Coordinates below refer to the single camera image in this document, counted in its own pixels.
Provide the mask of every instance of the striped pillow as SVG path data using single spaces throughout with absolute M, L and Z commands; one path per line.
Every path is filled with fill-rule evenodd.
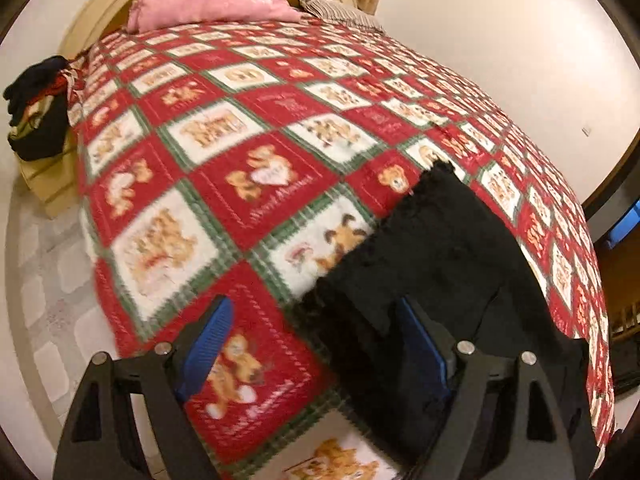
M 380 22 L 370 14 L 335 0 L 300 0 L 300 5 L 309 14 L 329 23 L 385 33 Z

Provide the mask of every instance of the clothing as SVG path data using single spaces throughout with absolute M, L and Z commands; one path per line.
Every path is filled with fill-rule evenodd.
M 588 345 L 556 328 L 513 235 L 441 161 L 292 307 L 294 323 L 328 349 L 379 445 L 411 465 L 446 414 L 400 400 L 404 353 L 393 308 L 403 296 L 486 354 L 534 352 L 558 399 L 576 478 L 588 478 L 598 455 L 585 390 Z
M 27 162 L 62 153 L 69 119 L 66 93 L 46 96 L 26 109 L 22 121 L 7 140 L 11 149 Z
M 22 72 L 18 79 L 4 89 L 2 97 L 9 101 L 8 111 L 12 116 L 10 126 L 17 126 L 22 121 L 28 102 L 36 97 L 56 79 L 58 72 L 68 65 L 62 56 L 52 56 L 30 66 Z

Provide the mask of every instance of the tiled floor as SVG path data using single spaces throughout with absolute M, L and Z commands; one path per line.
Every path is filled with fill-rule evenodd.
M 54 446 L 91 356 L 100 350 L 117 356 L 94 294 L 78 212 L 71 208 L 50 220 L 18 183 L 8 226 L 12 335 L 31 401 Z M 150 471 L 169 480 L 142 396 L 134 396 L 133 405 Z

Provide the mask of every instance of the pillow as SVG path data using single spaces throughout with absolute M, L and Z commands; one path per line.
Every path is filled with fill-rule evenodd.
M 300 0 L 300 5 L 309 14 L 322 18 L 329 23 L 347 25 L 348 27 L 368 28 L 385 33 L 380 22 L 361 10 L 342 4 L 335 0 Z
M 286 0 L 135 0 L 127 32 L 148 32 L 196 22 L 299 22 Z

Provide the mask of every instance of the pink pillow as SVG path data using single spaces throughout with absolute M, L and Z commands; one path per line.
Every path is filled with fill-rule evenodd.
M 148 32 L 196 22 L 299 22 L 286 0 L 135 0 L 127 32 Z

